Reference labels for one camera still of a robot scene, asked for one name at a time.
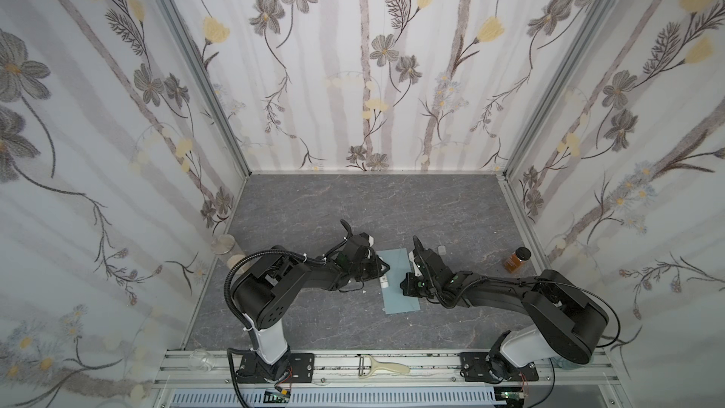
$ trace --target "cream-colored peeler handle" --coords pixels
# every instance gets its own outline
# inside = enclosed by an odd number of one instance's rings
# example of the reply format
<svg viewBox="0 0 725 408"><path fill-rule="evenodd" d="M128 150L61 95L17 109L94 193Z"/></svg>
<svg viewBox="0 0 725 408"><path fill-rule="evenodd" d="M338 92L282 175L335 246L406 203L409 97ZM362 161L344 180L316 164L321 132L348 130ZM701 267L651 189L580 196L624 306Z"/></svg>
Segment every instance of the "cream-colored peeler handle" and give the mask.
<svg viewBox="0 0 725 408"><path fill-rule="evenodd" d="M361 378L367 378L373 375L378 370L387 370L389 372L393 373L410 373L410 367L398 364L396 362L378 362L375 360L375 358L371 357L369 354L363 354L361 356L367 357L370 359L370 373L367 375L359 376Z"/></svg>

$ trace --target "amber jar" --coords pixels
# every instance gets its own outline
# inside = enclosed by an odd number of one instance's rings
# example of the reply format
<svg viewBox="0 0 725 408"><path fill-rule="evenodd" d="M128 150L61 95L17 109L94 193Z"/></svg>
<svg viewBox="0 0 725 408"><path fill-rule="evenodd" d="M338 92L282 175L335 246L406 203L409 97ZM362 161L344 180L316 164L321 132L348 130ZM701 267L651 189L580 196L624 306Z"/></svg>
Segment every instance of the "amber jar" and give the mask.
<svg viewBox="0 0 725 408"><path fill-rule="evenodd" d="M531 251L529 249L524 247L518 248L509 258L504 260L503 268L506 268L506 271L508 272L514 272L530 258Z"/></svg>

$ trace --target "wall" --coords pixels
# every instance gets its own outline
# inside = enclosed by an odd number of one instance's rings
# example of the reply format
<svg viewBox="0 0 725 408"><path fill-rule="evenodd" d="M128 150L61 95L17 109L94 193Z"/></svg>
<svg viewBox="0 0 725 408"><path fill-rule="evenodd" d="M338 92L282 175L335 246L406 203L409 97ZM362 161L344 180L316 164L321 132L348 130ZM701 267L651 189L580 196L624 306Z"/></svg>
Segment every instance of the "wall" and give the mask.
<svg viewBox="0 0 725 408"><path fill-rule="evenodd" d="M150 406L241 178L153 0L0 22L0 398Z"/></svg>
<svg viewBox="0 0 725 408"><path fill-rule="evenodd" d="M510 179L637 407L725 396L724 62L725 0L619 0Z"/></svg>
<svg viewBox="0 0 725 408"><path fill-rule="evenodd" d="M593 0L175 0L254 170L501 169Z"/></svg>

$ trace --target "gray marble table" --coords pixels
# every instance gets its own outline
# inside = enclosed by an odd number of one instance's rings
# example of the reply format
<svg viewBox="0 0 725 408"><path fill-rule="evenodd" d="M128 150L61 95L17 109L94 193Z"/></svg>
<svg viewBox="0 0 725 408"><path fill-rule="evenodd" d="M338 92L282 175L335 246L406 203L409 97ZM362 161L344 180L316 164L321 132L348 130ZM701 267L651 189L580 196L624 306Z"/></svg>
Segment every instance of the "gray marble table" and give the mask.
<svg viewBox="0 0 725 408"><path fill-rule="evenodd" d="M446 247L454 272L508 275L503 258L521 238L493 175L252 175L229 232L245 253L281 244L321 255L353 232L375 238L375 249ZM227 310L217 261L187 348L247 348L242 325ZM519 271L534 274L531 263ZM282 320L292 349L489 348L528 317L489 307L444 309L421 300L421 310L385 314L380 283L349 294L304 289Z"/></svg>

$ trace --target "robotic arm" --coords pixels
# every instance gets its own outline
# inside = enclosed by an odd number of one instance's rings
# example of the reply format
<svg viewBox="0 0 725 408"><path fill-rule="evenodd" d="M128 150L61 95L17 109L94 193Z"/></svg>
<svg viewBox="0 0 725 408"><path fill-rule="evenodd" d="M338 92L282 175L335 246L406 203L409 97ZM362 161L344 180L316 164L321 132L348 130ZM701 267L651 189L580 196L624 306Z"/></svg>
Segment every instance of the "robotic arm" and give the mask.
<svg viewBox="0 0 725 408"><path fill-rule="evenodd" d="M364 282L388 271L389 266L372 248L373 239L367 233L353 235L349 224L344 220L341 223L347 232L344 240L321 258L307 258L306 254L274 246L249 255L230 270L224 298L249 332L255 352L253 365L243 366L247 368L246 376L254 372L263 380L276 382L292 371L280 319L301 289L338 291L351 280ZM454 273L438 253L424 249L417 237L413 237L413 243L414 262L421 275L406 274L400 284L404 295L436 299L447 309L497 307L529 315L534 321L521 331L503 332L485 358L471 365L462 364L466 380L491 384L514 380L530 362L557 355L578 364L589 362L609 317L564 276L551 269L540 276L523 278L487 277L471 271ZM232 284L239 269L255 259ZM227 353L239 396L237 380L241 374L233 369L232 354L248 355L249 351L228 349Z"/></svg>

